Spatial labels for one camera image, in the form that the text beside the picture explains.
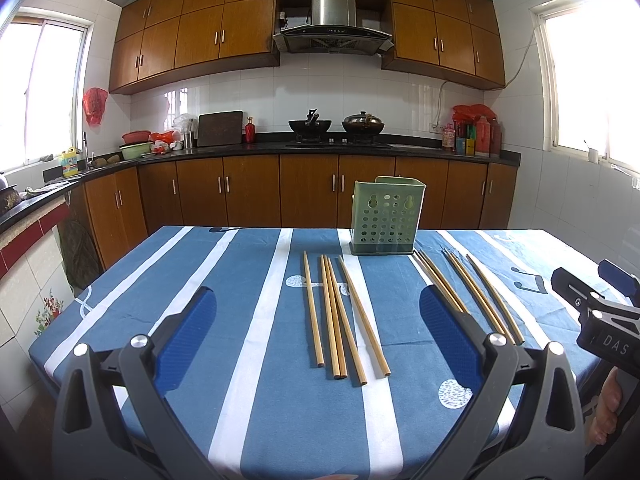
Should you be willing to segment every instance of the cloth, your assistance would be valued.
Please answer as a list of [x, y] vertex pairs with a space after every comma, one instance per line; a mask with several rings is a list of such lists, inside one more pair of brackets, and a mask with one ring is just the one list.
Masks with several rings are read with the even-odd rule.
[[[471, 393], [459, 386], [425, 327], [418, 298], [430, 284], [409, 256], [352, 256], [348, 230], [164, 227], [87, 288], [30, 348], [38, 370], [60, 384], [78, 342], [95, 351], [152, 333], [180, 312], [200, 285], [217, 299], [215, 322], [180, 387], [166, 399], [211, 463], [230, 478], [305, 480], [408, 478], [443, 441]], [[566, 267], [607, 299], [623, 298], [596, 264], [544, 231], [420, 231], [422, 248], [488, 333], [488, 323], [440, 252], [470, 252], [490, 271], [525, 345], [564, 345], [575, 375], [597, 360], [579, 348], [577, 313], [551, 290]], [[308, 320], [302, 252], [307, 251], [322, 348], [317, 368]], [[369, 383], [353, 365], [335, 381], [326, 340], [318, 256], [334, 263]], [[342, 255], [392, 371], [383, 377], [360, 323], [354, 323]], [[513, 416], [513, 388], [498, 425]], [[116, 396], [130, 430], [144, 440], [127, 399]]]

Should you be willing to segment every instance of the wooden chopstick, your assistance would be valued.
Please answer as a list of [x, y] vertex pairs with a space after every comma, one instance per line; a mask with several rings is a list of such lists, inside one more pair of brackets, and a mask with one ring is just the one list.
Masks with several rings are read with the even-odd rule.
[[424, 251], [418, 251], [418, 256], [422, 257], [422, 259], [429, 265], [429, 267], [431, 268], [433, 273], [436, 274], [437, 277], [440, 279], [440, 281], [444, 284], [444, 286], [447, 287], [447, 290], [453, 296], [454, 300], [456, 300], [458, 302], [458, 304], [460, 305], [460, 308], [462, 309], [462, 312], [465, 312], [466, 314], [469, 314], [469, 310], [467, 309], [465, 303], [460, 299], [460, 296], [458, 295], [456, 290], [447, 281], [447, 279], [444, 277], [444, 274], [442, 272], [440, 272], [440, 269], [436, 266], [436, 264], [434, 264], [431, 261], [430, 257], [427, 256], [427, 253], [425, 253]]
[[334, 379], [345, 379], [347, 377], [347, 362], [344, 358], [344, 345], [342, 344], [342, 333], [340, 332], [340, 318], [338, 318], [338, 307], [336, 305], [335, 291], [331, 283], [331, 272], [329, 271], [329, 257], [324, 256], [324, 266], [326, 268], [327, 285], [329, 287], [329, 300], [331, 302], [331, 316], [334, 320], [335, 347], [338, 352], [338, 376], [334, 374]]
[[471, 254], [467, 253], [466, 259], [471, 262], [471, 265], [473, 266], [474, 270], [478, 273], [478, 276], [480, 276], [480, 278], [484, 282], [484, 286], [489, 290], [489, 293], [494, 298], [495, 304], [500, 309], [502, 316], [504, 317], [504, 319], [509, 325], [509, 328], [511, 329], [511, 335], [513, 336], [513, 339], [516, 341], [516, 344], [517, 345], [523, 344], [524, 336], [522, 335], [522, 332], [520, 331], [520, 328], [518, 327], [516, 320], [513, 319], [513, 316], [511, 315], [509, 308], [502, 300], [502, 297], [500, 296], [500, 294], [498, 294], [498, 291], [495, 290], [495, 287], [491, 284], [486, 274], [482, 272], [482, 269], [480, 269], [480, 266], [478, 265], [476, 260], [471, 256]]
[[311, 272], [309, 271], [309, 260], [306, 257], [306, 251], [303, 251], [302, 256], [305, 262], [306, 296], [309, 300], [309, 316], [311, 318], [311, 332], [314, 336], [316, 362], [318, 363], [318, 368], [321, 368], [324, 366], [324, 355], [322, 355], [322, 343], [320, 342], [318, 318], [316, 317], [316, 302], [314, 301], [314, 291], [311, 285]]
[[331, 295], [329, 294], [329, 280], [326, 275], [324, 255], [320, 256], [320, 267], [322, 267], [322, 291], [324, 292], [324, 313], [326, 316], [326, 331], [331, 353], [331, 367], [334, 373], [334, 379], [338, 379], [340, 378], [340, 364], [338, 362], [338, 351], [335, 344], [334, 316], [331, 308]]
[[433, 272], [433, 269], [431, 269], [429, 264], [426, 261], [424, 261], [420, 256], [420, 254], [418, 254], [415, 251], [414, 251], [414, 259], [422, 267], [422, 270], [427, 274], [427, 277], [433, 282], [433, 285], [436, 286], [436, 288], [440, 291], [440, 294], [443, 295], [445, 300], [458, 312], [464, 312], [464, 310], [462, 310], [462, 306], [460, 305], [460, 303], [458, 303], [456, 301], [456, 298], [454, 298], [451, 295], [451, 293], [449, 292], [449, 289], [444, 285], [443, 282], [440, 281], [440, 279], [438, 278], [436, 273]]
[[358, 292], [356, 291], [355, 286], [353, 286], [353, 280], [347, 270], [346, 265], [344, 264], [344, 260], [340, 256], [338, 258], [340, 264], [342, 266], [342, 271], [344, 272], [344, 277], [347, 279], [347, 285], [349, 285], [349, 293], [351, 295], [351, 304], [355, 304], [358, 314], [360, 314], [360, 319], [362, 320], [362, 324], [364, 325], [364, 330], [367, 332], [367, 337], [369, 338], [369, 343], [373, 348], [374, 353], [376, 354], [376, 359], [378, 360], [378, 364], [380, 365], [380, 369], [385, 377], [391, 375], [391, 370], [389, 369], [389, 365], [386, 363], [385, 355], [382, 353], [382, 346], [376, 337], [376, 334], [373, 332], [373, 328], [371, 327], [371, 323], [369, 322], [369, 318], [364, 311], [364, 307], [362, 306], [362, 302], [360, 301], [360, 297], [358, 296]]
[[340, 312], [340, 317], [342, 318], [342, 326], [344, 327], [344, 333], [347, 336], [347, 343], [349, 344], [349, 349], [351, 350], [351, 357], [353, 357], [353, 364], [355, 365], [356, 372], [358, 373], [360, 386], [364, 386], [365, 384], [367, 384], [367, 376], [364, 373], [364, 368], [362, 368], [360, 354], [358, 354], [358, 347], [356, 346], [356, 341], [353, 338], [353, 333], [351, 332], [351, 325], [349, 324], [347, 311], [344, 309], [344, 303], [342, 302], [342, 297], [340, 295], [340, 288], [338, 288], [338, 282], [335, 279], [334, 266], [332, 265], [329, 258], [327, 258], [327, 262], [329, 263], [329, 273], [331, 274], [331, 281], [334, 285], [335, 299], [338, 306], [338, 311]]
[[489, 299], [485, 296], [484, 292], [480, 289], [478, 284], [474, 281], [471, 274], [465, 267], [458, 261], [458, 259], [449, 251], [443, 250], [444, 255], [447, 257], [447, 260], [450, 261], [451, 265], [456, 269], [462, 281], [465, 282], [466, 288], [468, 288], [469, 292], [476, 298], [476, 302], [480, 306], [480, 309], [487, 316], [491, 324], [494, 326], [494, 330], [498, 333], [503, 334], [510, 343], [515, 344], [516, 341], [511, 335], [511, 332], [507, 330], [507, 327], [504, 325], [502, 318], [498, 315], [497, 312], [494, 311], [493, 305], [489, 302]]

